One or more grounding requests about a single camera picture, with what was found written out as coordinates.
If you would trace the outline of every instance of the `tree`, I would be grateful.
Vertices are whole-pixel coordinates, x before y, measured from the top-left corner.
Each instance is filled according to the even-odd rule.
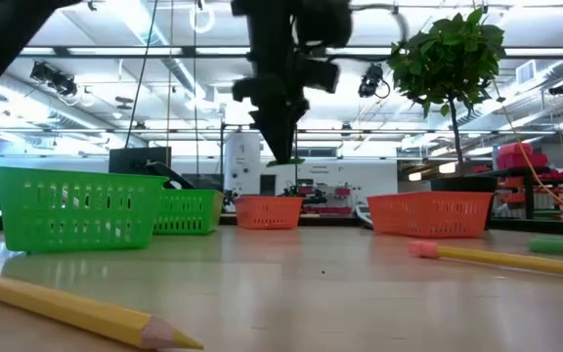
[[[466,20],[457,14],[452,20],[434,22],[428,33],[393,44],[388,63],[400,94],[422,105],[425,117],[432,104],[441,105],[443,116],[451,113],[459,170],[463,170],[463,156],[455,102],[462,102],[471,114],[475,104],[490,99],[486,88],[505,56],[503,30],[483,24],[482,15],[480,8]]]

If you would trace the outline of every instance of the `orange basket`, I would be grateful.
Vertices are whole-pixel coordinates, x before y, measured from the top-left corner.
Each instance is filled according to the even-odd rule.
[[[235,203],[244,229],[293,229],[299,226],[303,198],[246,196]]]
[[[492,193],[415,192],[368,198],[378,233],[428,239],[479,238]]]

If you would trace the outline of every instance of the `basket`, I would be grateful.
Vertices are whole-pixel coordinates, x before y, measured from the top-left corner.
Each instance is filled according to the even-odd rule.
[[[376,232],[428,239],[478,238],[492,193],[417,192],[368,198]]]
[[[0,167],[6,246],[43,252],[146,247],[165,180]]]
[[[246,196],[236,199],[238,225],[244,229],[294,229],[303,198]]]
[[[208,235],[221,218],[224,195],[212,190],[164,190],[153,232],[160,235]]]

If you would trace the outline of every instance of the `pencil tip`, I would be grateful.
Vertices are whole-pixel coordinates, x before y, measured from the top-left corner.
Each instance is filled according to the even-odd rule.
[[[203,345],[201,342],[186,336],[181,331],[175,330],[173,332],[173,341],[177,348],[185,348],[185,349],[196,349],[202,350]]]

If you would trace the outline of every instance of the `table surface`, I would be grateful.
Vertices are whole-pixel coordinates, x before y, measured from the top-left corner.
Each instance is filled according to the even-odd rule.
[[[524,252],[493,231],[443,244]],[[25,256],[0,274],[165,318],[212,352],[563,351],[563,277],[410,258],[355,228],[155,237],[139,251]],[[134,351],[0,303],[0,352]]]

